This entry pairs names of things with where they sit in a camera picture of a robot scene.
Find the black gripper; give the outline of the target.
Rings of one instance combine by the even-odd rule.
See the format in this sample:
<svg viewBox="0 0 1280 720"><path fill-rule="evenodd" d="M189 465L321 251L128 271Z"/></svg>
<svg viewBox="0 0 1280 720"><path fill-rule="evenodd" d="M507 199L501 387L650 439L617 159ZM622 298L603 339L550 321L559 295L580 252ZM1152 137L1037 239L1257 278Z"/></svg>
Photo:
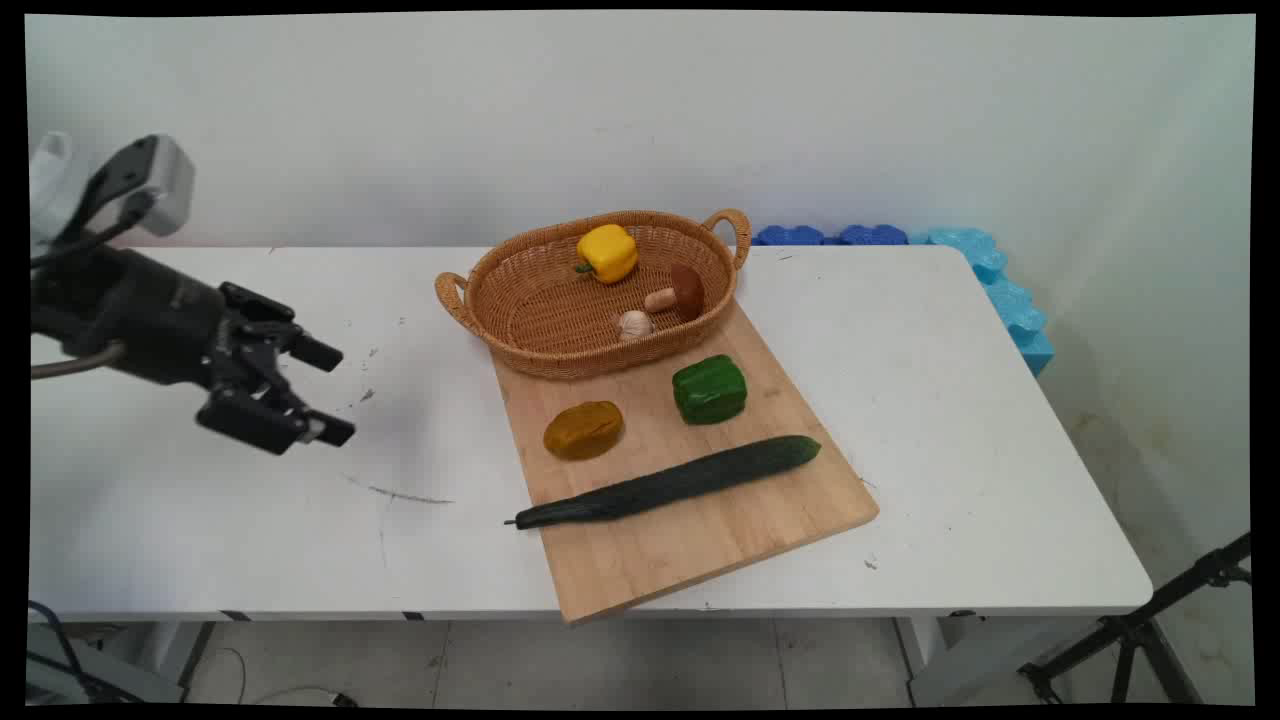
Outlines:
<svg viewBox="0 0 1280 720"><path fill-rule="evenodd" d="M323 372L344 355L274 299L110 245L36 269L31 288L32 332L67 356L32 366L33 380L110 368L160 386L196 384L209 391L198 425L276 456L312 442L340 447L357 432L311 407L284 377L280 354Z"/></svg>

